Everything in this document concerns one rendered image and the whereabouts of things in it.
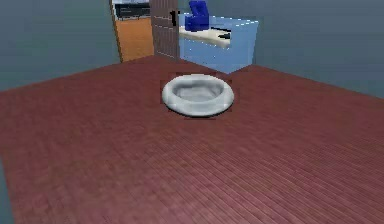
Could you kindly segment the grey round pet bed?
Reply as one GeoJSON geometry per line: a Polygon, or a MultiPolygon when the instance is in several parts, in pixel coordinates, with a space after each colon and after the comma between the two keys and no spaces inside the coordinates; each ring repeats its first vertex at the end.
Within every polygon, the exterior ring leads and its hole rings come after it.
{"type": "Polygon", "coordinates": [[[191,117],[208,117],[226,111],[234,102],[224,80],[205,74],[178,76],[162,89],[162,100],[171,110],[191,117]]]}

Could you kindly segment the brown room door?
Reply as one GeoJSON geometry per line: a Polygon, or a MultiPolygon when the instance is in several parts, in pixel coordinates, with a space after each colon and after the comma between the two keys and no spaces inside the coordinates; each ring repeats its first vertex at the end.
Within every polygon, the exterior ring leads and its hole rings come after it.
{"type": "Polygon", "coordinates": [[[178,0],[149,0],[154,54],[179,58],[178,0]],[[172,25],[170,11],[177,13],[177,26],[172,25]]]}

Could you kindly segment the dark blue pillow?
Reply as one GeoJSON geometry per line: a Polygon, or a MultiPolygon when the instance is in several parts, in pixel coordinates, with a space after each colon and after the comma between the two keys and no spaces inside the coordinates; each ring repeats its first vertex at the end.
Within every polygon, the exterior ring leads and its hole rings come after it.
{"type": "Polygon", "coordinates": [[[209,29],[209,12],[204,0],[191,0],[189,6],[191,16],[185,18],[185,29],[191,32],[209,29]]]}

